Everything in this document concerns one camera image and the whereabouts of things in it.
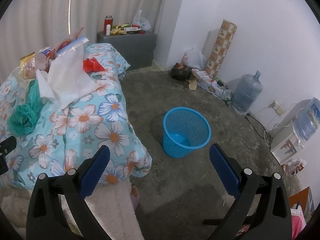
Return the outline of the red white paper bag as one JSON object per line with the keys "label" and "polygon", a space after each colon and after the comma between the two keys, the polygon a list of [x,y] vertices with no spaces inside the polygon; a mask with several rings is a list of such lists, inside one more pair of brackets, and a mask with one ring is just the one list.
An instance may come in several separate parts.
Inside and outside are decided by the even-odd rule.
{"label": "red white paper bag", "polygon": [[78,29],[75,33],[69,34],[64,40],[62,40],[60,43],[58,43],[55,46],[55,52],[57,53],[61,49],[63,49],[65,46],[69,45],[71,42],[75,41],[81,34],[83,30],[83,27]]}

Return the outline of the yellow snack packet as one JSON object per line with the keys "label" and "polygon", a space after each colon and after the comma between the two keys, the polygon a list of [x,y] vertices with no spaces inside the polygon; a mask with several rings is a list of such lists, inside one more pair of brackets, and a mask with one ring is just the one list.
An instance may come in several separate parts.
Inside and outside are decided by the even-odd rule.
{"label": "yellow snack packet", "polygon": [[20,59],[20,76],[27,79],[36,78],[35,52],[25,55]]}

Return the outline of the white plastic shopping bag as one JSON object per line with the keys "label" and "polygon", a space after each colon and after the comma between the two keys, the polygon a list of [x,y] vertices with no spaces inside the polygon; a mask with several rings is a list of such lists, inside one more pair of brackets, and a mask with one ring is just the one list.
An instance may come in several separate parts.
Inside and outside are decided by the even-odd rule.
{"label": "white plastic shopping bag", "polygon": [[207,59],[202,52],[197,47],[193,47],[184,53],[181,64],[198,70],[204,70],[206,61]]}

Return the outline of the white patterned floor cloth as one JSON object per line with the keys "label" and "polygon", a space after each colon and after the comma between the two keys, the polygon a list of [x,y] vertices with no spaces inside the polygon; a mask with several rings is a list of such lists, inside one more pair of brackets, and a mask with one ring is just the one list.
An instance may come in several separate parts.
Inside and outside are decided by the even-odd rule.
{"label": "white patterned floor cloth", "polygon": [[197,80],[197,85],[223,101],[231,100],[231,90],[219,79],[211,78],[205,71],[192,69],[192,74]]}

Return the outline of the large empty water jug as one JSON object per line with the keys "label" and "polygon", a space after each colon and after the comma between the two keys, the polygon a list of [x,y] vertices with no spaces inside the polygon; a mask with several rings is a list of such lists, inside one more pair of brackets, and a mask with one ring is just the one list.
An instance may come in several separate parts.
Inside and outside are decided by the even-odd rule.
{"label": "large empty water jug", "polygon": [[262,92],[263,85],[259,80],[260,76],[261,72],[257,70],[254,75],[245,74],[241,77],[232,95],[232,107],[236,113],[247,114],[253,102]]}

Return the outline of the blue plastic waste basket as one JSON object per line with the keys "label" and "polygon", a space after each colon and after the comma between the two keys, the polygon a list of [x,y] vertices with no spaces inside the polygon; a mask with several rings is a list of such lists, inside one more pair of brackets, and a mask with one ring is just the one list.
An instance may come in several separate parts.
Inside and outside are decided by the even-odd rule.
{"label": "blue plastic waste basket", "polygon": [[183,158],[190,152],[203,148],[212,136],[206,118],[187,107],[169,110],[163,118],[163,129],[163,150],[173,158]]}

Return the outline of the grey bedside cabinet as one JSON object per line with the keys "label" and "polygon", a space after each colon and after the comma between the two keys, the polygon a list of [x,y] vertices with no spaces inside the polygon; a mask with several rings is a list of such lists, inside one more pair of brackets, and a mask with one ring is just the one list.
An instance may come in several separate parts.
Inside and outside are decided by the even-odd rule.
{"label": "grey bedside cabinet", "polygon": [[97,33],[98,43],[110,43],[131,65],[129,70],[152,65],[157,35],[150,31],[145,34],[126,34],[106,36]]}

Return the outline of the snack packets on cabinet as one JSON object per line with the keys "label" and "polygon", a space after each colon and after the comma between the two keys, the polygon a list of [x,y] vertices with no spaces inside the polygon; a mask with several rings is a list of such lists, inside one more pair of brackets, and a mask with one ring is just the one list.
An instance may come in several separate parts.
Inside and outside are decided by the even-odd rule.
{"label": "snack packets on cabinet", "polygon": [[113,25],[110,30],[110,35],[127,35],[127,34],[146,34],[145,30],[140,29],[138,25],[118,24]]}

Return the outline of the rolled patterned mat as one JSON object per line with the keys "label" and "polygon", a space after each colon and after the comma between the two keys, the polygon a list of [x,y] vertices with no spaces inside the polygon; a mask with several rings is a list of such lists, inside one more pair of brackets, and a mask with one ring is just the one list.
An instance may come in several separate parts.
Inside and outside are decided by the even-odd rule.
{"label": "rolled patterned mat", "polygon": [[210,77],[215,78],[217,76],[217,73],[226,57],[227,51],[231,46],[237,27],[238,26],[236,24],[228,20],[223,20],[215,43],[212,47],[210,57],[204,68],[204,71]]}

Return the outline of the small white bottle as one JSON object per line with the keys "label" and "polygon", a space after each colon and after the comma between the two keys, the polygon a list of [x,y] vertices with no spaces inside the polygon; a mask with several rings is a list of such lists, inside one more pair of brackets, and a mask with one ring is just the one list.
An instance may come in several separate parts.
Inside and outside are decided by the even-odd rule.
{"label": "small white bottle", "polygon": [[110,31],[111,31],[111,25],[108,24],[108,25],[106,26],[106,36],[110,35]]}

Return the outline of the red plastic wrapper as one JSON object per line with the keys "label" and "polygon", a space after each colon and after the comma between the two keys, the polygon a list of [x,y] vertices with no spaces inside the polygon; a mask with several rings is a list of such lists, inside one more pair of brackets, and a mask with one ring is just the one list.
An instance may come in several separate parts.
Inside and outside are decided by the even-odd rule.
{"label": "red plastic wrapper", "polygon": [[102,72],[105,68],[97,61],[96,58],[87,58],[83,61],[83,69],[86,73]]}

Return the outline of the floral blue quilt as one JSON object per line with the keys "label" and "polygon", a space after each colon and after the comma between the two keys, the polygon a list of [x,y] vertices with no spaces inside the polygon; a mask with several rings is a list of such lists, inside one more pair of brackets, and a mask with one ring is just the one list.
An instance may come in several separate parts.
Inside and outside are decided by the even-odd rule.
{"label": "floral blue quilt", "polygon": [[119,81],[129,63],[109,43],[87,45],[85,57],[103,66],[103,71],[90,75],[98,88],[64,109],[45,103],[33,133],[18,137],[16,148],[6,156],[2,187],[31,190],[39,174],[61,176],[103,145],[110,149],[110,161],[102,184],[148,174],[152,158],[129,122]]}

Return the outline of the brown paper scrap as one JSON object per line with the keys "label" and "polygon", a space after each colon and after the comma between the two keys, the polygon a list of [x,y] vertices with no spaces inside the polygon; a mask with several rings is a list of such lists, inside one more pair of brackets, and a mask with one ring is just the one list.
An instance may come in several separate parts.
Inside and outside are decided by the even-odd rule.
{"label": "brown paper scrap", "polygon": [[197,90],[197,80],[188,80],[190,90]]}

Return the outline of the white tissue paper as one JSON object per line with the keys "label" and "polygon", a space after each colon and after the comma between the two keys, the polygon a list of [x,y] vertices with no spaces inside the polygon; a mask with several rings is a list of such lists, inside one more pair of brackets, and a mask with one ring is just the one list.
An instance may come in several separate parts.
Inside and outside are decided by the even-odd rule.
{"label": "white tissue paper", "polygon": [[59,109],[99,88],[83,69],[84,46],[58,56],[49,72],[36,71],[40,97],[47,98]]}

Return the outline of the green plastic bag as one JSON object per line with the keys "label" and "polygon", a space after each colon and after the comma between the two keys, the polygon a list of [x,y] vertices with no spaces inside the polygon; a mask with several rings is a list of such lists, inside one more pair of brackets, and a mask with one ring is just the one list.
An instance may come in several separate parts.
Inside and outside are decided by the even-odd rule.
{"label": "green plastic bag", "polygon": [[8,131],[15,137],[33,133],[42,111],[39,82],[37,79],[29,83],[26,102],[18,105],[7,120]]}

